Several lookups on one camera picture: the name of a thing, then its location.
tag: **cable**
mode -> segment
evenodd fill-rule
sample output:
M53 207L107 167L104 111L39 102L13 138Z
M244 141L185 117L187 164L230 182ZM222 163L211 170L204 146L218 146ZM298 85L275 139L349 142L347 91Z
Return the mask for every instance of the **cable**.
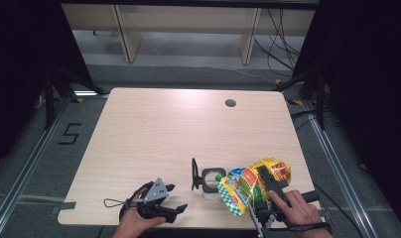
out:
M333 198L331 198L323 189L321 189L315 182L313 182L313 185L325 196L327 197L333 204L334 206L346 217L346 219L348 219L348 221L352 224L352 226L355 228L355 230L358 232L358 235L362 238L363 235L360 231L360 229L358 228L357 224L355 224L355 222L351 219L351 217L349 217L348 214L346 214L346 212L334 201Z
M101 226L101 229L98 231L98 235L96 236L97 238L101 237L102 231L104 230L104 226Z
M303 115L309 114L309 113L315 113L315 112L316 112L316 109L314 109L314 110L309 110L309 111L301 111L301 112L297 112L297 113L291 114L290 116L291 116L291 119L292 119L292 120L296 120L296 119L299 118L300 116L303 116Z
M0 194L0 200L5 197L5 194ZM39 195L21 195L18 202L36 202L36 203L63 203L64 197L52 197L52 196L39 196Z
M272 17L272 14L271 14L271 12L270 12L269 9L268 9L268 14L269 14L269 17L271 18L272 24L273 24L273 26L274 26L274 28L275 28L275 31L276 31L276 34L275 34L275 38L274 38L274 39L272 39L271 36L269 36L269 38L270 38L271 41L272 41L272 46L271 46L271 48L275 45L275 46L277 46L279 49L285 51L286 54L287 54L288 60L290 61L291 66L294 67L294 64L296 63L296 61L294 60L294 58L293 58L292 55L296 55L296 56L297 56L297 55L299 54L299 52L298 52L297 50L295 50L293 47L291 47L291 46L287 43L287 41L285 40L284 24L283 24L284 10L283 10L283 9L280 9L280 22L279 22L278 27L277 27L277 25L276 25L276 23L275 23L275 21L274 21L274 19L273 19L273 17ZM276 40L278 37L281 39L281 42L283 43L284 48L280 47L280 46L275 42L275 40Z
M316 117L310 118L309 120L303 122L299 127L296 128L296 131L298 131L300 128L304 127L304 125L306 125L308 122L315 120L315 119L316 119Z
M333 123L328 122L327 120L324 120L324 122L327 123L328 125L332 126L332 127L341 127L339 124L335 125Z
M268 57L273 58L274 60L280 62L283 66L287 67L289 70L293 70L293 68L289 65L287 65L286 63L284 63L283 61L281 61L280 59L278 59L277 57L275 57L274 55L272 55L270 53L270 51L266 51L260 44L259 42L255 39L254 42L256 43L256 45L265 53L268 55Z

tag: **handle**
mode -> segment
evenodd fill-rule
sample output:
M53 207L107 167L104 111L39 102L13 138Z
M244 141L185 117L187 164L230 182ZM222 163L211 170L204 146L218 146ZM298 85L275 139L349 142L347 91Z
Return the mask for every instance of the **handle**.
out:
M317 201L320 199L319 194L315 190L302 193L302 197L306 201L306 203Z

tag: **human hand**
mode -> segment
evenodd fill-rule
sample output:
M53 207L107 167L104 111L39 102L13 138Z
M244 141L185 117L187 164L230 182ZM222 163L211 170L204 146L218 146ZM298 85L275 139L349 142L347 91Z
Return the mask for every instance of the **human hand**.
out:
M145 189L141 190L135 197L139 197ZM143 218L139 215L136 205L136 202L130 203L130 208L127 209L121 217L120 223L113 234L113 238L136 238L145 230L166 222L165 217L154 217L152 219Z
M287 226L299 226L322 222L318 209L312 204L307 204L297 190L292 190L285 193L285 197L291 204L291 207L284 200L282 200L275 191L269 191L269 196L275 205L286 216L287 219L284 222ZM326 228L309 230L305 232L295 232L295 234L299 238L332 237L331 233Z

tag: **wooden table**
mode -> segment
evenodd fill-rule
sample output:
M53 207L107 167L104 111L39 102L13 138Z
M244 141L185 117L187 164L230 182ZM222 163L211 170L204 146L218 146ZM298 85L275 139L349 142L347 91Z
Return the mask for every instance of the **wooden table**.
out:
M228 99L236 105L227 106ZM247 167L266 156L292 166L286 190L314 189L280 92L115 88L68 192L66 202L75 208L62 210L59 223L117 225L121 206L106 208L104 198L125 200L162 178L176 185L162 205L189 205L162 226L253 229L249 215L233 216L219 194L191 191L191 160L201 173Z

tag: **aluminum rail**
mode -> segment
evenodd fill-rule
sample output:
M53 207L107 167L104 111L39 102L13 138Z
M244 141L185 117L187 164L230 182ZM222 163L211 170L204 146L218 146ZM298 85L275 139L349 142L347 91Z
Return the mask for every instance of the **aluminum rail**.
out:
M0 233L8 222L8 219L12 214L22 192L24 191L28 181L34 173L34 170L39 164L40 158L49 144L62 114L65 112L70 103L70 99L71 97L65 97L62 99L58 109L56 110L55 120L48 129L44 130L39 142L28 158L26 164L23 166L11 189L4 197L0 205Z
M310 101L305 102L306 110L313 110L314 107ZM331 165L331 168L334 172L334 176L339 183L340 189L342 190L343 196L348 203L349 208L351 209L352 215L357 222L358 228L360 229L363 237L368 238L376 238L379 237L374 226L371 223L370 217L367 214L360 198L355 192L351 181L348 178L348 175L345 172L339 158L334 151L334 147L331 144L330 139L325 130L322 130L319 126L317 120L314 120L314 117L309 114L309 119L311 119L311 123L313 129L315 130L316 135L318 136L319 142L321 143L322 148L325 151L328 162Z

